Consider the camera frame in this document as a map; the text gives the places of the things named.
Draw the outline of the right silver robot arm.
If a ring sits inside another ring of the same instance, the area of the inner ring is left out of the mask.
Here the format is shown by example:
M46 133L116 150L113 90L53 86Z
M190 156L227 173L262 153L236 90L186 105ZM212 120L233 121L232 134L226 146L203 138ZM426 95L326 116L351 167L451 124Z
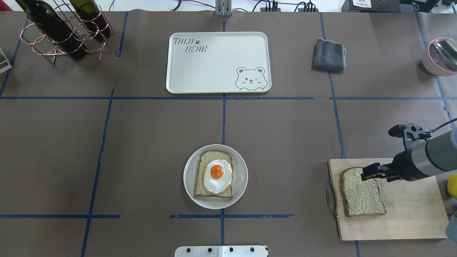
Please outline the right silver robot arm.
M361 180L385 178L387 182L414 182L457 169L456 130L433 138L438 129L424 129L414 124L397 124L388 130L391 137L402 138L405 151L391 163L374 163L364 167Z

